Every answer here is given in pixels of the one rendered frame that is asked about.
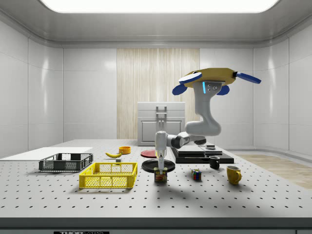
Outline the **white cabinet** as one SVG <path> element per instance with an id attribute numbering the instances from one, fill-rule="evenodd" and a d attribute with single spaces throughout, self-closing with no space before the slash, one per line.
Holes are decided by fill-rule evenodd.
<path id="1" fill-rule="evenodd" d="M 154 146 L 155 134 L 164 130 L 171 135 L 184 131 L 184 102 L 138 102 L 137 144 Z"/>

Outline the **black plate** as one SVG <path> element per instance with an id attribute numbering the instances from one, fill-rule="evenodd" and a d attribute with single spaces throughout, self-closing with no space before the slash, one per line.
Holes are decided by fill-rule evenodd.
<path id="1" fill-rule="evenodd" d="M 144 171 L 153 173 L 154 168 L 158 167 L 158 160 L 151 159 L 151 160 L 144 161 L 141 167 Z M 164 167 L 167 167 L 167 171 L 171 172 L 175 169 L 175 164 L 172 161 L 164 160 Z"/>

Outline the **flat-sided can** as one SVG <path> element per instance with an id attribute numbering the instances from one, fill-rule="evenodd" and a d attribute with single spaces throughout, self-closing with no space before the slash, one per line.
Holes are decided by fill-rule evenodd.
<path id="1" fill-rule="evenodd" d="M 154 167 L 154 176 L 155 176 L 155 182 L 166 182 L 167 179 L 167 172 L 168 168 L 165 167 L 162 172 L 160 172 L 158 167 Z"/>

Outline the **yellow basket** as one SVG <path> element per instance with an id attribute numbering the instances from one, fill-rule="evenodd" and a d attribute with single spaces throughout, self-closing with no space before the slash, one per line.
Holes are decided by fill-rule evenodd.
<path id="1" fill-rule="evenodd" d="M 95 162 L 79 174 L 80 188 L 132 188 L 136 162 Z"/>

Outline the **yellow mug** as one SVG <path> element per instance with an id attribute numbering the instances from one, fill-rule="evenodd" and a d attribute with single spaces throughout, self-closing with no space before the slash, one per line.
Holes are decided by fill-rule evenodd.
<path id="1" fill-rule="evenodd" d="M 242 179 L 241 169 L 236 166 L 227 166 L 227 177 L 231 184 L 237 185 Z"/>

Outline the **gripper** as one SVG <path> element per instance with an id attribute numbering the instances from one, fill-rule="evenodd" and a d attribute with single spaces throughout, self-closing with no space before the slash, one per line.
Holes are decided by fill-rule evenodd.
<path id="1" fill-rule="evenodd" d="M 158 168 L 159 170 L 164 170 L 164 159 L 167 154 L 167 150 L 156 149 L 156 157 L 158 159 Z"/>

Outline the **dark grey basket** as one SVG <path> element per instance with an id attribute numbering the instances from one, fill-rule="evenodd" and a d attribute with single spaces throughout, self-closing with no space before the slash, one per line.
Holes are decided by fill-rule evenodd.
<path id="1" fill-rule="evenodd" d="M 39 170 L 45 172 L 80 172 L 93 162 L 93 154 L 58 153 L 39 161 Z"/>

